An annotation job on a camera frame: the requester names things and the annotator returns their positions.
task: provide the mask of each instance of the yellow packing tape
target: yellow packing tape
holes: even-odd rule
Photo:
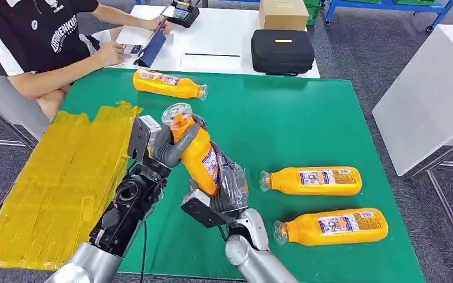
[[[58,269],[88,240],[124,176],[140,111],[121,101],[92,123],[57,114],[0,210],[0,267]]]

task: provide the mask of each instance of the green table mat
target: green table mat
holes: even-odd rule
[[[103,69],[78,80],[62,110],[85,112],[91,119],[102,105],[125,100],[144,108],[160,122],[169,105],[185,101],[208,123],[211,139],[245,167],[250,207],[261,214],[270,249],[300,282],[423,282],[418,261],[386,180],[352,85],[345,80],[261,75],[173,73],[207,84],[206,101],[181,100],[138,92],[133,70]],[[362,191],[352,197],[292,196],[262,192],[262,170],[284,167],[353,166]],[[242,278],[224,255],[217,229],[205,229],[183,212],[189,175],[182,164],[173,169],[163,200],[147,221],[145,272],[205,278]],[[275,220],[304,213],[373,207],[389,224],[388,236],[375,243],[278,246]],[[119,269],[140,272],[143,229]]]

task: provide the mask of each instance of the yellow bottle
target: yellow bottle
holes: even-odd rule
[[[288,195],[352,196],[362,188],[362,180],[353,167],[288,167],[275,173],[262,171],[260,188]]]
[[[305,246],[376,242],[387,234],[386,219],[375,208],[305,214],[290,222],[274,224],[275,240],[280,245],[286,242]]]
[[[194,124],[192,108],[187,103],[176,103],[169,106],[162,114],[162,123],[168,125],[177,142],[185,131]],[[207,194],[213,196],[217,190],[218,161],[211,146],[211,138],[206,130],[199,128],[197,136],[181,155],[192,179]]]
[[[138,69],[133,74],[133,85],[138,91],[162,94],[177,98],[200,98],[208,95],[207,85],[195,84],[189,78],[178,78],[145,69]]]

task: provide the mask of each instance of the gray chair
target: gray chair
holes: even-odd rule
[[[8,79],[0,76],[0,123],[17,136],[22,145],[33,149],[35,142],[27,138],[14,125],[23,126],[39,140],[49,120],[35,101],[27,100],[16,91]]]

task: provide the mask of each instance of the bottle cap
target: bottle cap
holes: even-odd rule
[[[272,188],[272,180],[270,178],[270,173],[266,171],[261,171],[260,173],[260,189],[263,192],[266,192]]]
[[[284,245],[288,242],[287,224],[281,221],[274,222],[274,238],[279,245]]]
[[[207,84],[203,84],[199,87],[199,99],[204,101],[206,100],[206,97],[208,96],[208,85]]]
[[[175,103],[162,113],[162,123],[176,130],[192,119],[192,107],[188,103]]]

